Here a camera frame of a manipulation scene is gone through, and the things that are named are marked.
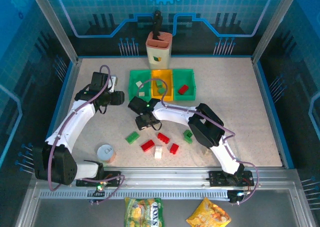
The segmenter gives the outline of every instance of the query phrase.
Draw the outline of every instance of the enclosure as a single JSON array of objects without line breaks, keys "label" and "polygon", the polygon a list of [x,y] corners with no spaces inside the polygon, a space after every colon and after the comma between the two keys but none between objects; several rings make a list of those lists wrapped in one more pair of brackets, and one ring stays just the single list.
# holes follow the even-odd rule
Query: enclosure
[{"label": "enclosure", "polygon": [[[320,0],[0,0],[0,5],[1,226],[122,226],[125,196],[161,197],[166,226],[188,226],[186,219],[203,197],[231,216],[230,227],[319,224]],[[151,69],[147,58],[155,11],[163,16],[160,31],[172,34],[169,66],[161,71]],[[74,181],[51,192],[47,181],[36,179],[32,151],[57,129],[101,65],[117,76],[124,103],[88,121],[72,157],[99,161],[97,149],[110,144],[116,159],[104,167],[121,171],[126,180],[107,203],[91,206],[93,187]],[[136,83],[150,78],[169,84],[165,101],[185,107],[205,103],[236,133],[230,148],[260,175],[250,200],[231,206],[227,191],[243,187],[210,186],[208,172],[221,170],[221,164],[197,141],[184,141],[183,125],[163,121],[160,132],[173,142],[163,145],[161,160],[141,150],[147,140],[158,141],[158,131],[139,131],[128,104]],[[179,95],[183,78],[190,88]],[[144,85],[142,98],[159,99],[156,90],[155,82]],[[140,137],[128,144],[133,131]],[[174,155],[172,143],[179,145]],[[255,169],[245,169],[256,184]],[[262,214],[266,211],[272,219]]]}]

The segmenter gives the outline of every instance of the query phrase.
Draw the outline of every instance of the red block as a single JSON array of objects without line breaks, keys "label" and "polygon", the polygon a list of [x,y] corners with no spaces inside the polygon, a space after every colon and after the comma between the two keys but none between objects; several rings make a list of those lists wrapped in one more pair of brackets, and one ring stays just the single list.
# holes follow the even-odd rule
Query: red block
[{"label": "red block", "polygon": [[170,142],[170,139],[165,136],[163,133],[158,133],[158,139],[168,144]]},{"label": "red block", "polygon": [[143,152],[146,152],[147,150],[151,149],[153,146],[155,146],[155,143],[150,139],[143,145],[141,145],[141,148]]},{"label": "red block", "polygon": [[179,145],[173,143],[171,148],[170,148],[170,153],[175,155],[177,153],[178,148],[179,148]]},{"label": "red block", "polygon": [[184,84],[179,90],[178,90],[178,93],[180,95],[183,95],[187,90],[189,89],[189,86]]}]

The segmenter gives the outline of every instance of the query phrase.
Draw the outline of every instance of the beige table surface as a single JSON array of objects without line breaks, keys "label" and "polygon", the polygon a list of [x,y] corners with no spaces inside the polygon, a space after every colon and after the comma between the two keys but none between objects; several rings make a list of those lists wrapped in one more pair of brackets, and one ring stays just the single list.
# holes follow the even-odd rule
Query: beige table surface
[{"label": "beige table surface", "polygon": [[[157,131],[151,127],[139,131],[136,114],[128,108],[130,70],[148,69],[147,58],[87,58],[82,60],[73,92],[76,93],[91,82],[92,73],[101,65],[108,65],[112,75],[117,75],[116,90],[124,91],[125,102],[120,106],[108,106],[106,114],[96,113],[89,120],[77,139],[72,156],[76,161],[98,160],[97,150],[110,144],[116,151],[113,167],[219,167],[212,152],[200,145],[183,140],[186,126],[163,121],[161,133],[171,141],[164,144],[157,139]],[[224,126],[236,133],[229,145],[242,161],[259,167],[281,166],[278,149],[249,58],[180,58],[171,59],[172,69],[194,69],[196,83],[195,101],[178,101],[182,106],[207,104],[224,122]],[[125,138],[133,131],[140,137],[131,145]],[[154,159],[155,148],[143,152],[140,145],[152,139],[163,145],[162,159]],[[169,152],[172,143],[179,145],[176,155]]]}]

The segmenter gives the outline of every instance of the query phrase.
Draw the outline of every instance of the snack bag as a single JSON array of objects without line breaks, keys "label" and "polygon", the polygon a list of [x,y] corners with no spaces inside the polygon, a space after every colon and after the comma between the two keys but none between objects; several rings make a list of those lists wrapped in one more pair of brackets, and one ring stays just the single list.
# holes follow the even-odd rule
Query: snack bag
[{"label": "snack bag", "polygon": [[206,197],[186,221],[192,227],[225,227],[231,218]]},{"label": "snack bag", "polygon": [[125,198],[124,227],[165,227],[160,198]]}]

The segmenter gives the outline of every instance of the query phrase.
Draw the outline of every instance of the green lego brick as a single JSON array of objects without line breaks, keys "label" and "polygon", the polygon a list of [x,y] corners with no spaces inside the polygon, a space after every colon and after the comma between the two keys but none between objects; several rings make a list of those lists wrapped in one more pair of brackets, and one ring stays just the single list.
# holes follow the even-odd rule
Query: green lego brick
[{"label": "green lego brick", "polygon": [[158,88],[162,88],[162,82],[160,80],[156,80],[155,83]]},{"label": "green lego brick", "polygon": [[188,142],[189,144],[192,144],[192,138],[185,136],[184,141]]},{"label": "green lego brick", "polygon": [[166,89],[165,88],[158,88],[158,93],[160,94],[160,95],[162,95],[164,92],[166,91]]},{"label": "green lego brick", "polygon": [[132,132],[125,140],[131,145],[140,135],[137,132]]},{"label": "green lego brick", "polygon": [[183,132],[183,136],[191,138],[193,136],[193,134],[189,129],[187,129],[185,132]]}]

